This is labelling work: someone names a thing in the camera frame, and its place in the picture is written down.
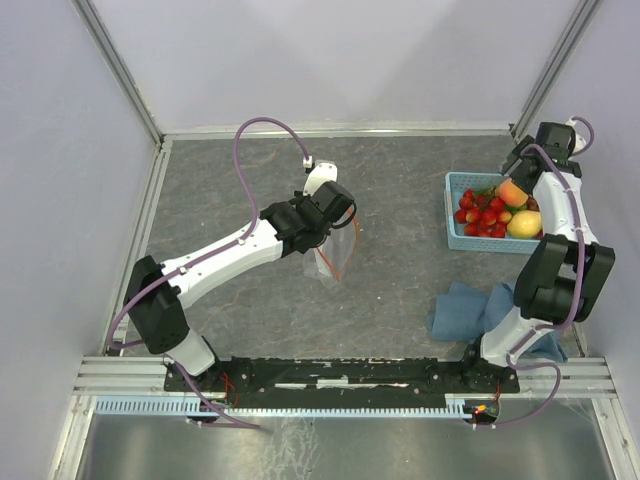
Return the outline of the clear zip bag orange zipper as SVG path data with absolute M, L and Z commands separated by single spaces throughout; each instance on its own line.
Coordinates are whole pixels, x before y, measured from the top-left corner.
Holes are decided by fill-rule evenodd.
M 337 286 L 344 279 L 359 240 L 359 223 L 353 218 L 346 227 L 333 230 L 322 245 L 303 255 L 303 274 L 327 288 Z

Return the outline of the orange peach fruit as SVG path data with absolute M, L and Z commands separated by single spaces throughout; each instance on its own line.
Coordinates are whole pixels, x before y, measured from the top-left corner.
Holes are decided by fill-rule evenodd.
M 506 205 L 514 208 L 522 207 L 529 199 L 529 195 L 521 190 L 511 179 L 505 180 L 498 186 L 497 195 Z

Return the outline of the yellow mango fruit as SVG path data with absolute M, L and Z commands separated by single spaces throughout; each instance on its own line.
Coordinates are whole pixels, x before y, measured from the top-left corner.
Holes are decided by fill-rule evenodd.
M 516 239 L 533 239 L 542 230 L 542 216 L 538 211 L 522 210 L 507 224 L 508 234 Z

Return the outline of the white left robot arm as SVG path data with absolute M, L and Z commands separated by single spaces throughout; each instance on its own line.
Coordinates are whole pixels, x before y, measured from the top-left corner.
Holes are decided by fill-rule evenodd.
M 149 353 L 179 364 L 198 389 L 212 389 L 221 378 L 219 358 L 191 329 L 185 310 L 250 269 L 321 246 L 356 212 L 354 197 L 327 181 L 311 195 L 297 192 L 271 204 L 239 231 L 196 252 L 163 262 L 148 255 L 134 265 L 122 313 Z

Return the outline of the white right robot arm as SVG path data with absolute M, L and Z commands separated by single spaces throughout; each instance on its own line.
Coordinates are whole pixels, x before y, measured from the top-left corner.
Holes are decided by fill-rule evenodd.
M 517 278 L 512 309 L 465 351 L 458 370 L 469 390 L 509 377 L 536 341 L 584 321 L 613 268 L 615 253 L 597 240 L 581 200 L 574 158 L 592 141 L 576 132 L 578 121 L 540 123 L 507 158 L 503 171 L 537 201 L 544 235 Z

